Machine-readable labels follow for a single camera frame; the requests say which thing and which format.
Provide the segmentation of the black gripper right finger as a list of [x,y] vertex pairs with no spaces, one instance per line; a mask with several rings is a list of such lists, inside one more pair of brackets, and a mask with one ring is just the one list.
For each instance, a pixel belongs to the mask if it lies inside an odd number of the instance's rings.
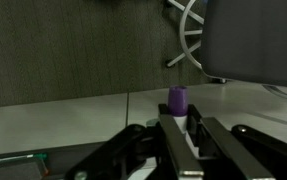
[[227,130],[188,106],[188,134],[204,180],[287,180],[287,143],[244,124]]

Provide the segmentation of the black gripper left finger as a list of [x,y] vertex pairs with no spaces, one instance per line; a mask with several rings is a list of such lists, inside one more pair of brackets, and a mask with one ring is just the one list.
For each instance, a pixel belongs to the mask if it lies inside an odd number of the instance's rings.
[[203,180],[196,159],[165,104],[150,127],[131,124],[94,150],[64,175],[64,180],[128,180],[149,158],[157,167],[149,180]]

